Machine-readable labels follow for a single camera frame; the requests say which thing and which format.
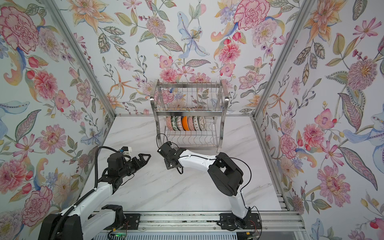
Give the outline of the pink bowl dark floral inside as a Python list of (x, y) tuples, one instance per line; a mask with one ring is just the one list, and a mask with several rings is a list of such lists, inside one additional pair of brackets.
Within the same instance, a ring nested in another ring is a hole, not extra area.
[(173, 125), (172, 125), (172, 117), (167, 116), (166, 117), (166, 127), (168, 128), (169, 131), (173, 131)]

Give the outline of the green leaf patterned bowl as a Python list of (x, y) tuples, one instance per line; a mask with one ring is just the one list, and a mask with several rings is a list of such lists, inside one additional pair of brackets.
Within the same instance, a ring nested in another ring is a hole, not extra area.
[(171, 126), (174, 131), (179, 131), (178, 123), (177, 123), (177, 116), (171, 116)]

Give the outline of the green geometric patterned bowl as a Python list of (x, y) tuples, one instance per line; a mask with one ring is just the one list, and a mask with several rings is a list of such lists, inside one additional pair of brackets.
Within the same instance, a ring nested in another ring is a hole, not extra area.
[(201, 131), (198, 117), (193, 116), (193, 124), (194, 124), (195, 131)]

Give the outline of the black white floral bowl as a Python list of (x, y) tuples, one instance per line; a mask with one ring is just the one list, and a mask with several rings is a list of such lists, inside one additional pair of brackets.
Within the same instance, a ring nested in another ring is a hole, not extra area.
[(192, 116), (188, 116), (187, 123), (190, 131), (195, 131), (194, 121)]

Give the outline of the stainless steel dish rack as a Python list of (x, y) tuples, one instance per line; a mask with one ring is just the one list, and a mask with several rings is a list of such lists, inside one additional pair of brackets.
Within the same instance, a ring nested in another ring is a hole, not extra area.
[[(192, 150), (221, 151), (230, 103), (229, 90), (224, 81), (162, 83), (157, 80), (152, 84), (150, 103), (158, 146), (170, 141), (178, 147)], [(169, 131), (166, 127), (167, 116), (204, 116), (207, 130)]]

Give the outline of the brown white patterned bowl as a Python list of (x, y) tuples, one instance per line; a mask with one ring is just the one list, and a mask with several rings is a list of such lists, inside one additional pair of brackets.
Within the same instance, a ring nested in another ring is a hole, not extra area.
[(201, 131), (206, 131), (206, 119), (204, 116), (198, 116), (199, 127)]

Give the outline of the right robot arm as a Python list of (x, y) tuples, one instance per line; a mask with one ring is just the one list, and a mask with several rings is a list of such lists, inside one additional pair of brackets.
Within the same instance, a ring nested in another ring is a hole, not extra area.
[(168, 170), (191, 168), (207, 173), (217, 189), (229, 197), (232, 214), (239, 219), (246, 217), (248, 208), (240, 189), (244, 173), (227, 154), (202, 155), (185, 148), (174, 149), (170, 142), (161, 145), (158, 153), (164, 158)]

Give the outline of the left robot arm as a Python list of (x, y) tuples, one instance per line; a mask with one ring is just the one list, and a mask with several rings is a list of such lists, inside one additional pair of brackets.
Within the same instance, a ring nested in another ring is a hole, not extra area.
[(110, 155), (108, 166), (96, 185), (73, 205), (58, 214), (48, 215), (42, 222), (40, 240), (92, 240), (104, 229), (122, 228), (128, 219), (120, 205), (105, 205), (107, 198), (123, 185), (125, 177), (133, 176), (149, 162), (150, 154), (131, 158), (122, 151)]

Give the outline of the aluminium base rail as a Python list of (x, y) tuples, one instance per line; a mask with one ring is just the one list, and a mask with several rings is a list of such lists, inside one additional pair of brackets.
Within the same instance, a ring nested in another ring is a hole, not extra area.
[(249, 219), (236, 220), (230, 212), (125, 212), (124, 222), (117, 227), (107, 225), (107, 217), (101, 219), (97, 230), (131, 232), (304, 232), (302, 217), (290, 211), (254, 211)]

